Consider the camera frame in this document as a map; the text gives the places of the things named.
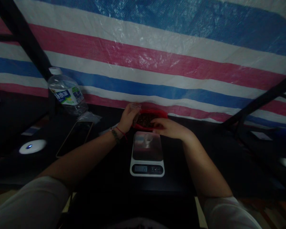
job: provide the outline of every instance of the forearm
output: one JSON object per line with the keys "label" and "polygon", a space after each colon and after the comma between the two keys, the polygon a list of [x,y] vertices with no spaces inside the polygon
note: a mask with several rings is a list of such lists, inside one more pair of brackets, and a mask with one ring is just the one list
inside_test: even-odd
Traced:
{"label": "forearm", "polygon": [[233,195],[226,180],[194,134],[183,141],[183,148],[193,183],[199,194],[207,198]]}
{"label": "forearm", "polygon": [[[118,137],[123,135],[116,130]],[[60,180],[68,188],[73,188],[87,173],[89,173],[116,145],[111,132],[72,150],[56,160],[37,176],[50,176]]]}

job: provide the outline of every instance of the bottle cap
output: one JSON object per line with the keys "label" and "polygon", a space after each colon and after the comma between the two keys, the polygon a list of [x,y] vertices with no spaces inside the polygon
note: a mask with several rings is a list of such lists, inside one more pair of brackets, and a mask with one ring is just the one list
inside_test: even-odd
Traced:
{"label": "bottle cap", "polygon": [[49,70],[53,75],[61,75],[63,73],[58,67],[50,67]]}

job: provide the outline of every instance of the white sleeve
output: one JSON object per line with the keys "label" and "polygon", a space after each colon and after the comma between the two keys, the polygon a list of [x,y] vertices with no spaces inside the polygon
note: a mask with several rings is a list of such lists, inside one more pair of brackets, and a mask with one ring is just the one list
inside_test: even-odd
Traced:
{"label": "white sleeve", "polygon": [[262,229],[234,197],[207,199],[204,214],[209,229]]}
{"label": "white sleeve", "polygon": [[60,181],[33,180],[0,206],[0,228],[55,228],[68,198]]}

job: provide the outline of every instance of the plastic tarp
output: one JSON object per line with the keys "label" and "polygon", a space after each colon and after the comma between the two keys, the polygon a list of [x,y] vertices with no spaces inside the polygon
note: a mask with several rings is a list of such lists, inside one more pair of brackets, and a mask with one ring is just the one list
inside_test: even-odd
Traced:
{"label": "plastic tarp", "polygon": [[[51,64],[78,82],[88,103],[137,101],[223,122],[286,78],[286,1],[15,2]],[[0,32],[8,32],[1,19]],[[46,96],[17,43],[0,43],[0,89]],[[248,124],[286,127],[286,99]]]}

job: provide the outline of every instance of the hand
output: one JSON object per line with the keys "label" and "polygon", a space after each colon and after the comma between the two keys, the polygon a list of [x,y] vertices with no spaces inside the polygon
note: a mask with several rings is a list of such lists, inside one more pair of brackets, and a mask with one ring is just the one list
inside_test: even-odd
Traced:
{"label": "hand", "polygon": [[139,111],[140,108],[130,111],[130,103],[129,103],[122,114],[120,123],[118,124],[118,128],[124,133],[127,133],[130,130],[134,117],[136,116],[137,113],[139,113]]}
{"label": "hand", "polygon": [[153,132],[170,138],[181,139],[182,141],[190,140],[194,135],[188,128],[165,118],[156,118],[151,121],[155,126],[162,125],[163,129],[154,129]]}

